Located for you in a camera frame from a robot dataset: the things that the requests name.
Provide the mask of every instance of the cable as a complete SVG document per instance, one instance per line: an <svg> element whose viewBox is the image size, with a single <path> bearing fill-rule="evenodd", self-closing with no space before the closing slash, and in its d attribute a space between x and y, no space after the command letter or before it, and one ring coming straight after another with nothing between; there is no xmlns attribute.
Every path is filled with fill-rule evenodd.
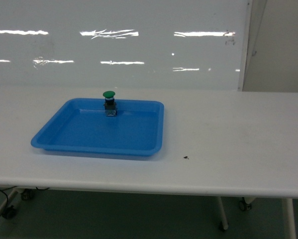
<svg viewBox="0 0 298 239"><path fill-rule="evenodd" d="M12 188L16 188L17 186L13 186L13 187L10 187L10 188L5 188L5 189L1 189L2 191L7 191L9 189L12 189Z"/></svg>
<svg viewBox="0 0 298 239"><path fill-rule="evenodd" d="M2 189L0 189L0 192L3 193L6 196L6 204L5 204L5 208L4 208L4 211L5 211L7 206L8 206L8 195Z"/></svg>
<svg viewBox="0 0 298 239"><path fill-rule="evenodd" d="M39 188L36 187L36 189L37 189L38 191L46 191L46 190L48 190L48 189L50 189L50 188L39 189Z"/></svg>

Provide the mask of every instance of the table top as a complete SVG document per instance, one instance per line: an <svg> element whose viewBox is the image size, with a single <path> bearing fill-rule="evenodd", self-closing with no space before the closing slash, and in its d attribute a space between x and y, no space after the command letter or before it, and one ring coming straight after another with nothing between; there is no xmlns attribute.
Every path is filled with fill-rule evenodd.
<svg viewBox="0 0 298 239"><path fill-rule="evenodd" d="M160 101L150 157L47 152L31 139L69 99ZM298 93L0 86L0 185L298 198Z"/></svg>

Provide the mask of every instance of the wheel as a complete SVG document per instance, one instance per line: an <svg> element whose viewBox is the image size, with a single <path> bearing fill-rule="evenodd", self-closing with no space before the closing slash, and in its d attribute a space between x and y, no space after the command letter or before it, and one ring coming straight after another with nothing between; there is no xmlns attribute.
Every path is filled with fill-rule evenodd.
<svg viewBox="0 0 298 239"><path fill-rule="evenodd" d="M252 209L252 204L246 203L244 198L243 200L239 201L238 206L239 206L239 209L242 210L243 212L249 211Z"/></svg>
<svg viewBox="0 0 298 239"><path fill-rule="evenodd" d="M13 217L15 217L16 212L17 211L14 208L14 206L10 206L10 207L5 209L5 211L3 212L3 214L1 216L5 219L9 220L9 219L12 219Z"/></svg>
<svg viewBox="0 0 298 239"><path fill-rule="evenodd" d="M226 232L226 231L227 231L227 229L224 229L224 227L223 227L223 222L222 222L222 221L219 223L219 225L218 225L218 229L219 229L221 232Z"/></svg>
<svg viewBox="0 0 298 239"><path fill-rule="evenodd" d="M25 189L20 196L23 201L31 200L34 198L34 191L32 189Z"/></svg>

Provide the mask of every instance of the gray floor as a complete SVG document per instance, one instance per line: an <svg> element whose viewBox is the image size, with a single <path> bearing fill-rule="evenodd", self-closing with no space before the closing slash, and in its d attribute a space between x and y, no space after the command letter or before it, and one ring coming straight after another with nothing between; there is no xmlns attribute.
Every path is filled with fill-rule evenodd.
<svg viewBox="0 0 298 239"><path fill-rule="evenodd" d="M4 199L0 193L0 203ZM36 191L31 201L13 204L18 214L0 218L0 239L280 239L284 237L281 200L256 199L238 209L239 198L223 198L229 230L217 229L214 197L99 192ZM294 200L298 238L298 200Z"/></svg>

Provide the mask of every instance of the plastic tray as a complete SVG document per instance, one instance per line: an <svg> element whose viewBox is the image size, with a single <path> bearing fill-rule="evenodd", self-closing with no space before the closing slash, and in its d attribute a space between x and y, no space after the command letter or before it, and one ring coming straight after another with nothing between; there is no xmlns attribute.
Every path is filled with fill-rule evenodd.
<svg viewBox="0 0 298 239"><path fill-rule="evenodd" d="M67 101L35 135L31 145L54 151L150 156L161 149L164 105L115 100L107 117L104 99Z"/></svg>

